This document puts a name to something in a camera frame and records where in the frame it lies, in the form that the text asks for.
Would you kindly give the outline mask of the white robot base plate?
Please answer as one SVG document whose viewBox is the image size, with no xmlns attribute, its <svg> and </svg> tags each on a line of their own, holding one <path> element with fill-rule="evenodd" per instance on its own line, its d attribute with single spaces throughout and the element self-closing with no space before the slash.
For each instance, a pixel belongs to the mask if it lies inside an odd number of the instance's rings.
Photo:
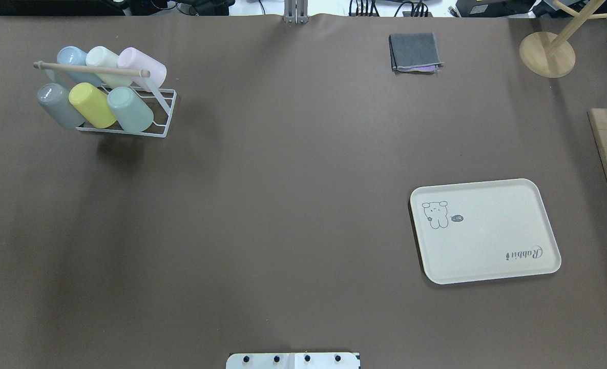
<svg viewBox="0 0 607 369">
<path fill-rule="evenodd" d="M 361 368 L 360 355 L 351 352 L 236 353 L 226 368 Z"/>
</svg>

